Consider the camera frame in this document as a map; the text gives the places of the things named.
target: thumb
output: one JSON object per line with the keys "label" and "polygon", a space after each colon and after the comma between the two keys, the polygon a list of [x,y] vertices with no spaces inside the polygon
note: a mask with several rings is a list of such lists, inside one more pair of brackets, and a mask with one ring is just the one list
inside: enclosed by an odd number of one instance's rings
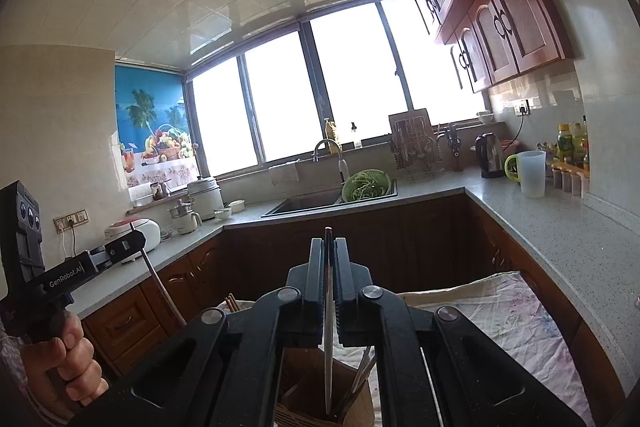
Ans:
{"label": "thumb", "polygon": [[34,375],[58,367],[66,357],[66,347],[61,339],[55,337],[46,342],[22,346],[24,370]]}

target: yellow-green pitcher handle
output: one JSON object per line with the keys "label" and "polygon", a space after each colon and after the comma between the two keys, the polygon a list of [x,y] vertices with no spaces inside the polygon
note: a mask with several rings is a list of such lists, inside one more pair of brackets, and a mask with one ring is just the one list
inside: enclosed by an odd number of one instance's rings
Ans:
{"label": "yellow-green pitcher handle", "polygon": [[520,178],[518,178],[517,176],[514,176],[513,174],[511,174],[509,172],[509,162],[511,160],[516,161],[516,155],[512,154],[511,156],[509,156],[505,161],[504,161],[504,173],[507,175],[508,179],[510,179],[512,182],[517,182],[520,183]]}

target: finger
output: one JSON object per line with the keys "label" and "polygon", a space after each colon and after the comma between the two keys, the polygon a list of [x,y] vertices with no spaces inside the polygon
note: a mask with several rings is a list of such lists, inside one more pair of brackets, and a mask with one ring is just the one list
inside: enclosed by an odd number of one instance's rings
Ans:
{"label": "finger", "polygon": [[65,324],[62,326],[60,338],[65,343],[66,349],[74,347],[84,337],[82,323],[75,313],[67,312]]}
{"label": "finger", "polygon": [[107,381],[104,380],[104,378],[100,378],[100,383],[98,384],[98,389],[96,389],[93,393],[91,393],[91,395],[89,395],[87,398],[83,398],[80,401],[80,403],[86,407],[92,401],[94,401],[96,398],[98,398],[98,397],[102,396],[104,393],[106,393],[108,389],[109,389],[109,384],[107,383]]}
{"label": "finger", "polygon": [[82,375],[94,357],[94,345],[89,340],[82,338],[69,351],[65,360],[58,366],[58,372],[63,380],[73,380]]}
{"label": "finger", "polygon": [[66,393],[71,400],[79,401],[91,396],[102,380],[102,368],[92,360],[86,371],[66,385]]}
{"label": "finger", "polygon": [[22,365],[27,377],[43,375],[48,369],[58,367],[66,356],[65,344],[59,338],[47,342],[27,344],[20,350]]}

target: window frame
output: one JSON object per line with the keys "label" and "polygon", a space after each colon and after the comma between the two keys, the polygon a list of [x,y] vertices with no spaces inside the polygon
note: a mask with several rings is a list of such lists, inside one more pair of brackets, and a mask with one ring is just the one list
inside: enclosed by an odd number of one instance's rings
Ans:
{"label": "window frame", "polygon": [[[388,41],[391,53],[396,63],[396,76],[398,77],[398,80],[402,87],[402,92],[404,94],[404,99],[406,101],[407,110],[412,110],[414,108],[414,103],[411,98],[409,85],[407,83],[406,76],[404,74],[404,69],[402,67],[402,60],[400,59],[398,47],[396,46],[396,40],[394,39],[394,35],[391,31],[389,22],[386,18],[386,14],[381,4],[381,1],[383,0],[352,0],[336,6],[314,10],[313,12],[310,12],[305,16],[299,17],[294,22],[292,21],[285,22],[282,25],[276,26],[274,28],[270,28],[261,34],[254,36],[253,38],[247,39],[246,41],[238,42],[238,44],[233,46],[228,46],[226,47],[226,49],[222,50],[221,53],[212,55],[206,60],[203,60],[199,62],[197,65],[194,65],[194,67],[192,67],[190,70],[186,71],[182,76],[182,88],[184,92],[185,110],[188,117],[188,124],[190,128],[191,136],[195,140],[195,143],[199,144],[196,147],[196,161],[198,163],[198,169],[200,170],[200,174],[203,177],[207,177],[211,175],[209,172],[209,167],[207,165],[206,150],[204,150],[204,147],[202,146],[202,134],[200,133],[200,126],[198,124],[198,115],[196,111],[192,80],[196,76],[199,76],[205,71],[208,71],[211,68],[214,68],[215,66],[233,57],[236,58],[236,61],[238,63],[238,73],[240,76],[242,97],[244,98],[244,108],[246,111],[247,120],[249,122],[249,128],[251,130],[252,141],[254,144],[255,155],[257,157],[258,163],[257,165],[248,166],[244,169],[238,169],[237,171],[222,172],[221,174],[216,174],[216,176],[219,179],[227,179],[227,178],[232,178],[236,176],[241,176],[244,174],[249,174],[252,172],[262,171],[264,169],[268,169],[271,166],[280,165],[281,163],[296,160],[298,158],[301,160],[313,158],[313,151],[309,151],[309,152],[296,154],[293,156],[288,156],[287,158],[278,158],[276,160],[271,160],[271,161],[265,160],[264,146],[262,144],[262,136],[260,135],[260,126],[255,113],[254,99],[253,99],[253,94],[251,90],[250,75],[249,75],[249,71],[246,64],[246,57],[244,54],[250,49],[258,47],[262,44],[270,42],[284,35],[287,35],[290,33],[298,34],[298,37],[300,39],[300,46],[302,48],[302,53],[306,63],[306,70],[308,73],[309,83],[311,84],[311,90],[313,93],[314,101],[316,102],[316,112],[318,113],[318,123],[321,127],[322,135],[324,136],[325,134],[324,119],[328,118],[330,121],[334,121],[334,114],[331,108],[331,101],[329,99],[328,91],[326,89],[324,74],[322,73],[322,66],[320,63],[320,57],[318,55],[318,49],[316,48],[316,41],[314,39],[314,34],[311,27],[311,21],[318,17],[328,15],[329,13],[346,10],[352,7],[361,6],[363,4],[376,5],[376,9],[378,10],[378,15],[380,16],[380,20],[385,30],[386,39]],[[486,92],[482,93],[482,97],[484,99],[485,108],[487,108],[488,110],[491,110],[490,100],[489,100],[489,97],[486,95]],[[478,123],[478,119],[472,118],[469,120],[463,120],[456,123],[476,124]],[[390,137],[391,137],[390,134],[385,134],[382,136],[376,136],[376,137],[364,139],[363,145],[367,146],[367,145],[387,143],[390,141]],[[347,150],[347,151],[351,150],[353,149],[353,143],[352,142],[347,142],[346,144],[343,143],[342,147],[344,150]],[[320,151],[319,154],[321,156],[328,155],[328,150]]]}

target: electrical outlet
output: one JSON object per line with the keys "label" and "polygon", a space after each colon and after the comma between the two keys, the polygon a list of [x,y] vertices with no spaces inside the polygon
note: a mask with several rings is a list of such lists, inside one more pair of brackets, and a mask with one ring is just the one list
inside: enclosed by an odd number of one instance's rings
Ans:
{"label": "electrical outlet", "polygon": [[63,230],[65,232],[71,230],[69,222],[73,223],[74,228],[88,223],[89,215],[86,213],[86,209],[77,210],[71,214],[66,214],[66,216],[55,217],[53,219],[53,225],[56,227],[56,232],[62,233]]}
{"label": "electrical outlet", "polygon": [[513,110],[518,116],[531,114],[531,108],[529,107],[529,100],[523,98],[513,103]]}

